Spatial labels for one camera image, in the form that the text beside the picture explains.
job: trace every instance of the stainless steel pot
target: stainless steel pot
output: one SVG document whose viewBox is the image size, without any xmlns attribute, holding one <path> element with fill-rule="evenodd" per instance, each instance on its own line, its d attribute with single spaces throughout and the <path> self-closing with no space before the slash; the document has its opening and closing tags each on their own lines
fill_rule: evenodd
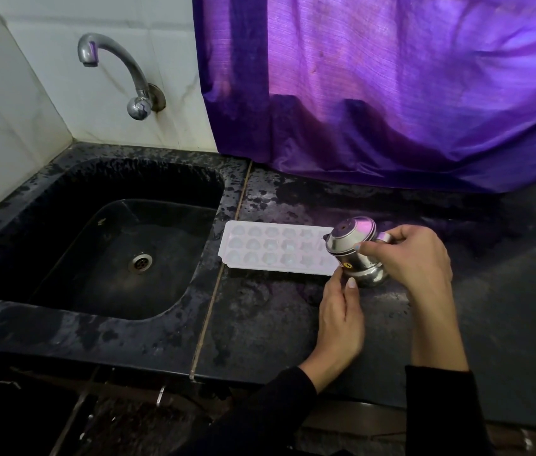
<svg viewBox="0 0 536 456">
<path fill-rule="evenodd" d="M 354 248 L 355 244 L 362 241 L 394 242 L 390 234 L 377 232 L 373 219 L 364 216 L 347 219 L 323 238 L 327 251 L 340 261 L 344 273 L 353 276 L 358 283 L 375 286 L 388 277 L 381 262 L 360 254 Z"/>
</svg>

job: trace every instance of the purple curtain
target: purple curtain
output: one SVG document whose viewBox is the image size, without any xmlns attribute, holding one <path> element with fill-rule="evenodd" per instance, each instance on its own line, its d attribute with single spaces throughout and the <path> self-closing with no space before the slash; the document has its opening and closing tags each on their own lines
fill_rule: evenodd
<svg viewBox="0 0 536 456">
<path fill-rule="evenodd" d="M 536 182 L 536 0 L 193 0 L 221 153 L 327 181 Z"/>
</svg>

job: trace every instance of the steel lid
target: steel lid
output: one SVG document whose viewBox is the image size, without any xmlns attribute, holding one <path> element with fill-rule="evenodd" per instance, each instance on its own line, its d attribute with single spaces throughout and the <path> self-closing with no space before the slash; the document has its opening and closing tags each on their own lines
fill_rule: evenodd
<svg viewBox="0 0 536 456">
<path fill-rule="evenodd" d="M 332 254 L 345 254 L 361 242 L 375 237 L 375 221 L 365 216 L 347 219 L 336 225 L 329 235 L 325 235 L 325 246 Z"/>
</svg>

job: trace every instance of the white ice cube tray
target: white ice cube tray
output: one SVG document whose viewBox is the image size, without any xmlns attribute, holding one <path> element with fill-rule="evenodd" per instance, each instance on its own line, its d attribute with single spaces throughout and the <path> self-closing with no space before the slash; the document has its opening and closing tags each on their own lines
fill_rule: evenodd
<svg viewBox="0 0 536 456">
<path fill-rule="evenodd" d="M 339 262 L 325 248 L 332 227 L 228 221 L 218 256 L 235 269 L 330 276 Z"/>
</svg>

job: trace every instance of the sink drain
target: sink drain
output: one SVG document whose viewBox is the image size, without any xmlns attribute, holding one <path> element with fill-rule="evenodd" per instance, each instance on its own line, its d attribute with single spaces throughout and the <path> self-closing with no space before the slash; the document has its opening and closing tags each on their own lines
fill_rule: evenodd
<svg viewBox="0 0 536 456">
<path fill-rule="evenodd" d="M 129 262 L 129 271 L 141 274 L 152 266 L 152 257 L 149 254 L 138 254 Z"/>
</svg>

